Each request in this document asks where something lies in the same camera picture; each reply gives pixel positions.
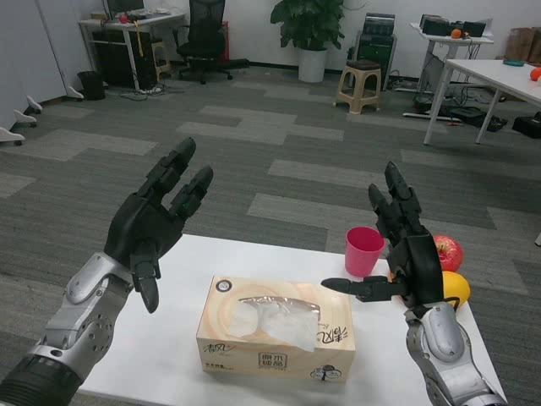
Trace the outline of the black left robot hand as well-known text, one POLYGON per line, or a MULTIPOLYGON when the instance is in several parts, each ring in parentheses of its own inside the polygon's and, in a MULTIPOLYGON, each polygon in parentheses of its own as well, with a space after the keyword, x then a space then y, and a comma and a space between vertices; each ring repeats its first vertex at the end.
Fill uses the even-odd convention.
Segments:
POLYGON ((209 165, 201 168, 178 191, 170 207, 162 204, 188 168, 195 150, 195 141, 186 138, 163 156, 142 186, 122 203, 109 227, 104 252, 130 270, 134 290, 150 313, 159 305, 159 260, 183 236, 186 221, 201 206, 214 176, 209 165))

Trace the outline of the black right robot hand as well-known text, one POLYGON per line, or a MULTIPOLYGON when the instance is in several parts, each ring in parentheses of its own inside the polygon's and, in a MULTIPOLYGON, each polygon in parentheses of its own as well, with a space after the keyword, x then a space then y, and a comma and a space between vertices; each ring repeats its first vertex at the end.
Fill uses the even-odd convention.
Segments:
POLYGON ((321 285, 363 302, 387 301, 393 296, 402 297, 408 308, 440 302, 444 298, 440 258, 432 234, 420 222, 418 197, 394 162, 385 167, 385 181, 391 200, 375 184, 369 186, 369 200, 378 217, 378 231, 391 243, 387 262, 392 280, 328 278, 321 285))

